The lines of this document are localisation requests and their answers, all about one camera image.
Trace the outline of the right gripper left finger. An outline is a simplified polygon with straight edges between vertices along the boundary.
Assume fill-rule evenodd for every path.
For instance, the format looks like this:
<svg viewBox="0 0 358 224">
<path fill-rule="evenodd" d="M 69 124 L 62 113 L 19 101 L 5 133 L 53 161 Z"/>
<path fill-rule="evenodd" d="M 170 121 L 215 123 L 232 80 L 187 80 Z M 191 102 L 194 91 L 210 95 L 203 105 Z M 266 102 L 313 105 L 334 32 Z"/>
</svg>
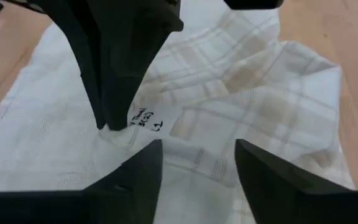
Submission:
<svg viewBox="0 0 358 224">
<path fill-rule="evenodd" d="M 0 223 L 153 223 L 162 164 L 154 140 L 83 190 L 0 192 Z"/>
</svg>

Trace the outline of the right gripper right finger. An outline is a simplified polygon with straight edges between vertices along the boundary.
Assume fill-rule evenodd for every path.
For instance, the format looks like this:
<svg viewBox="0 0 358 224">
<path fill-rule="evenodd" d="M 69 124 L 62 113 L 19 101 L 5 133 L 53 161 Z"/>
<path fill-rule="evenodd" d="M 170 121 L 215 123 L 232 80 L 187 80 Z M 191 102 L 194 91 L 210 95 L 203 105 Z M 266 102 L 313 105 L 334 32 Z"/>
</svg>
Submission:
<svg viewBox="0 0 358 224">
<path fill-rule="evenodd" d="M 358 223 L 358 190 L 238 139 L 235 162 L 256 223 Z"/>
</svg>

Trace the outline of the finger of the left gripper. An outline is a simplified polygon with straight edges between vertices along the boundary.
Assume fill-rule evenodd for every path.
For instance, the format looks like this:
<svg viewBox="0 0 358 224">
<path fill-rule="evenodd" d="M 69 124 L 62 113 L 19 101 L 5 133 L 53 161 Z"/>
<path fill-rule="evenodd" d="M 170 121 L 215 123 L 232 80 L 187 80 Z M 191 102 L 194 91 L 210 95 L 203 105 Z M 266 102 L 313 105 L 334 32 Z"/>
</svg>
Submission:
<svg viewBox="0 0 358 224">
<path fill-rule="evenodd" d="M 147 69 L 173 32 L 181 32 L 177 0 L 90 0 L 98 34 L 90 44 L 87 94 L 98 129 L 122 130 Z"/>
<path fill-rule="evenodd" d="M 102 127 L 100 87 L 100 32 L 82 0 L 7 0 L 19 7 L 47 15 L 65 34 L 80 68 L 89 102 L 96 120 Z"/>
</svg>

